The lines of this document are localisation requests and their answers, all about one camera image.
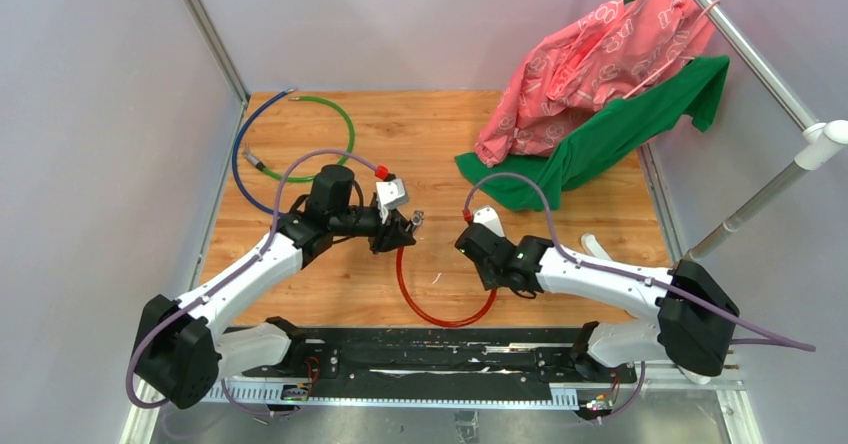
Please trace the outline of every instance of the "wood surface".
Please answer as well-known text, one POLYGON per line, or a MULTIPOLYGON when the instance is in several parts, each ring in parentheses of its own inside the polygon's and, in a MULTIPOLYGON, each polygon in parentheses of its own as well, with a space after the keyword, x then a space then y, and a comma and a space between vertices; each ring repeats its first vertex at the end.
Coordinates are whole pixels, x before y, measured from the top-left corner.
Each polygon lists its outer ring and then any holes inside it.
MULTIPOLYGON (((486 299, 474 266, 453 247, 465 223, 461 209, 470 184, 453 157, 473 148, 478 131, 487 123, 500 98, 499 91, 322 92, 309 93, 342 106, 356 126, 355 152, 386 165, 406 183, 411 201, 404 208, 425 213, 418 243, 406 249, 407 285, 419 305, 441 319, 470 316, 486 299)), ((274 93, 254 93, 248 115, 274 93)), ((297 157, 320 148, 344 149, 346 126, 329 107, 314 102, 275 103, 245 136, 251 150, 271 169, 282 173, 297 157)), ((315 157, 297 169, 313 174, 330 156, 315 157)), ((366 195, 373 192, 372 173, 357 163, 366 195)), ((265 205, 273 204, 276 181, 239 157, 245 186, 265 205)), ((282 206, 307 193, 309 184, 287 184, 282 206)), ((517 242, 532 234, 548 236, 544 216, 514 213, 483 192, 475 194, 472 210, 493 204, 507 237, 517 242)), ((610 255, 645 266, 668 265, 657 219, 639 161, 631 154, 605 174, 568 192, 555 211, 563 244, 580 250, 580 236, 594 233, 610 255)), ((267 231, 270 216, 252 207, 232 179, 218 214, 201 282, 212 278, 255 245, 267 231)), ((339 244, 296 276, 280 282, 236 322, 258 324, 282 316, 301 326, 419 326, 426 325, 406 305, 395 279, 395 253, 372 255, 363 239, 339 244)), ((620 322, 623 311, 587 299, 540 295, 520 299, 502 290, 478 326, 580 326, 592 320, 620 322)))

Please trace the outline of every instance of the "red clip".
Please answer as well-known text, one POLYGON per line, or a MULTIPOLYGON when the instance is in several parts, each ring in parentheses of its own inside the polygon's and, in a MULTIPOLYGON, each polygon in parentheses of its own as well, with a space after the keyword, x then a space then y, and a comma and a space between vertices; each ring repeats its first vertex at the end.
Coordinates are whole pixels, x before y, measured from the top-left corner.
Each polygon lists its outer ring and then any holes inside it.
POLYGON ((374 171, 374 175, 377 176, 377 179, 383 181, 389 176, 389 169, 386 166, 377 166, 377 170, 374 171))

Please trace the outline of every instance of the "white wall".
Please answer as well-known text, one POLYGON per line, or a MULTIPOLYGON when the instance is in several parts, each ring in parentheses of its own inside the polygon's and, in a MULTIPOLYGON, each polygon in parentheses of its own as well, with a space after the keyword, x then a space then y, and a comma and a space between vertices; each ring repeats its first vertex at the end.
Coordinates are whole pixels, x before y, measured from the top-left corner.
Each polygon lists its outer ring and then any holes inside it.
MULTIPOLYGON (((843 1, 722 0, 722 6, 818 118, 833 120, 848 118, 843 1)), ((705 135, 678 126, 655 145, 687 247, 804 145, 795 125, 720 37, 713 51, 733 56, 718 122, 705 135)), ((768 443, 844 440, 846 171, 848 154, 843 153, 804 177, 705 260, 743 317, 819 346, 816 354, 740 349, 745 383, 768 443)))
POLYGON ((240 108, 182 0, 0 0, 0 441, 117 442, 240 108))
POLYGON ((496 89, 605 0, 203 0, 251 90, 496 89))

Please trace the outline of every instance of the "red cable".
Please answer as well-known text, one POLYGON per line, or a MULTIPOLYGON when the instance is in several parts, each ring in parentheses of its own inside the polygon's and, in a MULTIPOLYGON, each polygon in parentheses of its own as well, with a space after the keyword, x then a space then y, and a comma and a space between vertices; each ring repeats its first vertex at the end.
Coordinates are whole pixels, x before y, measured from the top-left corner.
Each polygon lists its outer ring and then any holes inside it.
POLYGON ((434 326, 439 327, 465 327, 469 324, 474 324, 479 321, 480 318, 486 315, 489 312, 489 309, 492 308, 492 305, 495 303, 495 298, 498 297, 498 290, 492 289, 492 292, 489 293, 489 298, 486 300, 486 303, 483 304, 483 307, 477 311, 473 316, 462 319, 461 321, 443 321, 441 319, 436 319, 435 317, 424 312, 423 309, 418 307, 418 304, 412 300, 412 296, 409 295, 409 291, 406 289, 406 283, 403 281, 403 248, 398 249, 397 260, 395 261, 395 268, 397 269, 397 277, 398 277, 398 286, 400 287, 400 293, 403 294, 403 298, 409 307, 418 314, 421 319, 433 324, 434 326))

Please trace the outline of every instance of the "robotic arm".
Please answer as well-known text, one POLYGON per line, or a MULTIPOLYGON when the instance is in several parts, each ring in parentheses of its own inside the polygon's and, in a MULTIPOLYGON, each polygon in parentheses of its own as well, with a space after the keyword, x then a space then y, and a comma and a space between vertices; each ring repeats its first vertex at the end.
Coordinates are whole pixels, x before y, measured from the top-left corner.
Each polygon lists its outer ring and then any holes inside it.
POLYGON ((261 252, 268 234, 247 254, 209 282, 177 299, 162 295, 144 307, 135 347, 154 327, 198 298, 191 309, 160 332, 141 354, 134 371, 180 409, 200 401, 219 379, 263 365, 276 365, 290 356, 302 336, 281 318, 256 327, 225 333, 233 320, 274 285, 296 274, 329 249, 336 237, 367 237, 373 253, 415 244, 413 234, 423 222, 416 211, 406 219, 398 208, 407 203, 403 181, 388 175, 377 183, 369 205, 353 172, 343 166, 325 166, 315 177, 309 195, 297 199, 280 216, 274 240, 261 252), (353 189, 359 205, 350 205, 353 189), (211 297, 209 289, 248 265, 211 297))
POLYGON ((477 268, 483 287, 506 287, 533 298, 537 293, 582 296, 622 308, 638 319, 622 324, 583 326, 570 358, 587 379, 626 362, 671 359, 687 371, 718 376, 735 324, 658 283, 678 287, 738 316, 739 309, 699 264, 680 261, 674 268, 644 268, 607 261, 525 236, 518 245, 503 232, 494 209, 477 210, 456 248, 477 268))

